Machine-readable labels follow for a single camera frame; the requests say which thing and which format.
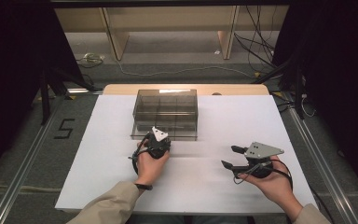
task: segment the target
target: transparent box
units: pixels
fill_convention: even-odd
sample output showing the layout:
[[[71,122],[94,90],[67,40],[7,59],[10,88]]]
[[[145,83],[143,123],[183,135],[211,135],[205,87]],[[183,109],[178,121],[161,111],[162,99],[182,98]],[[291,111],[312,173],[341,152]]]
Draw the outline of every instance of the transparent box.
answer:
[[[132,139],[141,140],[154,126],[171,140],[197,140],[197,90],[139,90],[132,114]]]

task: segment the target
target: sleeve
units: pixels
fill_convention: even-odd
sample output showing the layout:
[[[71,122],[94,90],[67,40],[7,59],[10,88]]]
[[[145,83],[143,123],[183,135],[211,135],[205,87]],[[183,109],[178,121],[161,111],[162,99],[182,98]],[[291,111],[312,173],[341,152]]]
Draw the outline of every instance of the sleeve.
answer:
[[[313,204],[307,204],[298,215],[294,224],[328,224],[325,216]]]
[[[118,182],[105,194],[88,203],[68,224],[125,223],[138,197],[139,190],[132,182]]]

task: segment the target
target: hand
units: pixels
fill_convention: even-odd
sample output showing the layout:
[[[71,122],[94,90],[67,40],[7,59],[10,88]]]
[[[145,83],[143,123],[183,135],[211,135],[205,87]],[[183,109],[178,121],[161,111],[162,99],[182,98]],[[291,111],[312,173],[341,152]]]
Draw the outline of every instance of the hand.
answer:
[[[141,153],[138,157],[138,179],[135,181],[136,184],[153,185],[153,183],[159,178],[165,162],[170,157],[168,151],[165,152],[164,156],[158,160],[152,158],[149,153]]]
[[[272,162],[274,169],[288,173],[286,167],[278,162],[279,158],[277,156],[271,156],[270,158],[276,160]],[[296,220],[302,205],[296,199],[290,187],[290,182],[284,175],[272,172],[265,178],[257,178],[247,174],[241,174],[238,177],[256,185],[268,199],[279,205],[292,221]]]

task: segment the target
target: black cable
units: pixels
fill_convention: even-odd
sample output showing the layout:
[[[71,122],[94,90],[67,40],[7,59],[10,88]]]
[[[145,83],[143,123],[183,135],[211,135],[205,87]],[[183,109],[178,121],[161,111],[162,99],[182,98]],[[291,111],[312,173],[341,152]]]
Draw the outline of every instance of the black cable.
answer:
[[[329,216],[331,223],[335,224],[335,221],[334,221],[333,217],[331,216],[330,211],[327,209],[327,206],[324,203],[324,201],[321,199],[321,197],[319,197],[319,195],[316,193],[316,191],[311,186],[310,186],[310,191],[312,191],[312,193],[316,196],[316,198],[318,198],[319,202],[321,203],[322,207],[324,208],[324,211]]]
[[[246,10],[248,11],[249,13],[249,16],[251,17],[251,20],[252,20],[252,23],[254,24],[254,27],[255,27],[255,34],[258,34],[258,36],[260,37],[261,39],[261,42],[264,43],[265,45],[267,46],[270,46],[272,47],[264,38],[263,36],[261,35],[261,32],[260,32],[260,12],[261,12],[261,7],[260,6],[257,6],[257,23],[255,23],[255,20],[249,10],[249,8],[246,6]]]
[[[295,108],[295,107],[289,105],[289,106],[285,107],[283,110],[280,110],[279,113],[281,114],[281,113],[283,113],[284,111],[286,111],[286,110],[288,110],[288,109],[291,109],[291,108]]]
[[[249,38],[245,38],[245,37],[240,36],[240,35],[238,35],[238,34],[236,34],[236,33],[234,33],[234,35],[236,35],[239,39],[243,39],[243,40],[247,40],[247,41],[250,41],[250,42],[254,42],[255,44],[258,44],[258,45],[264,45],[263,43],[260,43],[260,42],[255,41],[255,40],[251,40],[251,39],[249,39]],[[269,49],[275,49],[275,48],[273,48],[272,46],[266,46],[266,47],[269,48]]]
[[[133,152],[132,157],[129,157],[129,159],[132,159],[132,167],[133,170],[135,171],[136,174],[138,174],[138,166],[136,165],[136,162],[138,161],[138,156],[145,152],[139,152],[141,150],[141,146],[144,144],[145,140],[148,139],[150,137],[150,133],[147,133],[145,135],[145,137],[142,139],[141,143],[139,144],[139,146],[136,148],[136,150]]]
[[[294,102],[285,102],[283,104],[277,105],[277,107],[283,106],[283,105],[294,105]]]
[[[234,180],[234,183],[235,183],[236,185],[239,185],[240,183],[242,183],[242,182],[243,182],[243,180],[242,180],[242,181],[240,181],[240,182],[235,181],[235,176],[234,176],[233,180]]]
[[[292,174],[290,173],[290,170],[289,168],[286,166],[286,164],[284,164],[284,162],[282,161],[278,161],[278,160],[271,160],[271,161],[277,161],[279,163],[281,163],[282,165],[284,165],[284,167],[286,168],[287,170],[287,173],[285,172],[282,172],[280,170],[277,170],[277,169],[274,169],[274,168],[269,168],[269,167],[263,167],[264,169],[267,169],[267,170],[270,170],[270,171],[273,171],[275,173],[278,173],[280,175],[283,175],[284,177],[286,177],[288,180],[289,180],[289,183],[290,183],[290,188],[293,190],[293,178],[292,178]]]
[[[278,6],[275,6],[275,8],[274,8],[274,13],[272,13],[271,31],[270,31],[270,33],[269,33],[269,37],[266,39],[266,42],[267,42],[267,40],[270,40],[270,39],[271,39],[272,30],[274,29],[274,18],[275,18],[275,13],[277,12],[277,8],[278,8]]]
[[[240,43],[240,45],[241,45],[244,49],[246,49],[249,53],[253,54],[256,58],[258,58],[258,59],[261,60],[262,62],[268,64],[269,66],[271,66],[271,67],[273,67],[273,68],[276,67],[274,64],[269,63],[269,62],[267,62],[266,60],[262,59],[262,58],[261,58],[260,56],[258,56],[256,53],[254,53],[253,51],[251,51],[250,48],[246,47],[246,46],[239,40],[239,38],[237,37],[237,34],[234,33],[234,36],[235,36],[235,38],[238,40],[238,42]]]
[[[274,96],[274,97],[277,97],[277,98],[279,98],[279,99],[281,99],[283,101],[285,101],[286,103],[289,103],[289,102],[294,103],[293,101],[288,101],[288,100],[284,99],[283,97],[281,97],[280,95],[275,94],[274,91],[271,91],[269,94]]]

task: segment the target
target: white table surface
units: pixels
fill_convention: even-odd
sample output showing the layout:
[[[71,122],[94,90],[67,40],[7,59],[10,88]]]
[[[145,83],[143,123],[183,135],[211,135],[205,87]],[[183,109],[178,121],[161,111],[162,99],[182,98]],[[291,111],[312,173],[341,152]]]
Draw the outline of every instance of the white table surface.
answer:
[[[56,208],[79,211],[118,181],[136,179],[131,140],[136,95],[101,95],[76,154]],[[271,96],[198,96],[197,141],[172,141],[171,156],[153,190],[144,193],[135,214],[258,215],[282,213],[255,186],[236,185],[221,160],[246,165],[231,146],[260,142],[285,150],[294,193],[302,204],[313,199],[296,153]]]

